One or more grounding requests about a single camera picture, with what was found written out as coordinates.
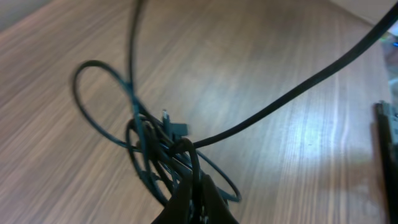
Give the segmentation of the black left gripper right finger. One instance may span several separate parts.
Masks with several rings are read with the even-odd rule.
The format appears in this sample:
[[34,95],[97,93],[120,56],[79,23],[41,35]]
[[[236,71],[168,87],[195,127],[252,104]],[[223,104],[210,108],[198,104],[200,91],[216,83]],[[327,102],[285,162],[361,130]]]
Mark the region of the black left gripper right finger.
[[211,177],[205,174],[201,178],[203,204],[209,224],[238,224],[218,193]]

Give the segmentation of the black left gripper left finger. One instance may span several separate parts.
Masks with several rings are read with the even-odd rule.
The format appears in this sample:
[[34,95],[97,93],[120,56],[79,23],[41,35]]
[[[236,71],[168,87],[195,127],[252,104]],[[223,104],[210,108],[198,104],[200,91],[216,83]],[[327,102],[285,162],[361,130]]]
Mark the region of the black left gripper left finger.
[[190,201],[192,199],[192,175],[179,183],[165,208],[152,224],[187,224],[190,222]]

